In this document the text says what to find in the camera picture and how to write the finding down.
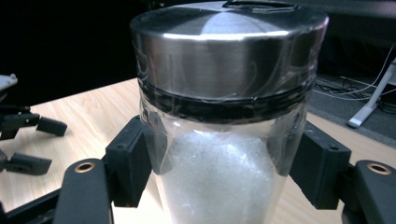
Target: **stainless steel lid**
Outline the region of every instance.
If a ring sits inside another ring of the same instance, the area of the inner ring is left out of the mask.
[[[163,91],[232,100],[291,90],[315,74],[324,13],[234,1],[167,7],[131,22],[138,76]]]

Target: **wooden table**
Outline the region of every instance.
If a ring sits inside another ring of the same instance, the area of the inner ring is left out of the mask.
[[[97,90],[83,92],[42,105],[32,112],[57,119],[68,125],[65,136],[56,137],[35,128],[20,129],[15,139],[1,141],[9,157],[14,152],[52,159],[49,172],[42,176],[0,173],[0,201],[6,211],[29,203],[62,185],[64,170],[72,163],[87,158],[102,158],[105,148],[139,113],[139,90],[131,79]],[[352,149],[351,162],[381,161],[396,167],[396,149],[352,132],[320,117],[308,114],[308,120]],[[297,185],[288,178],[274,214],[273,223],[318,224],[341,223],[341,209],[318,211],[311,206]],[[154,181],[150,177],[138,208],[115,208],[116,223],[164,224],[164,214]]]

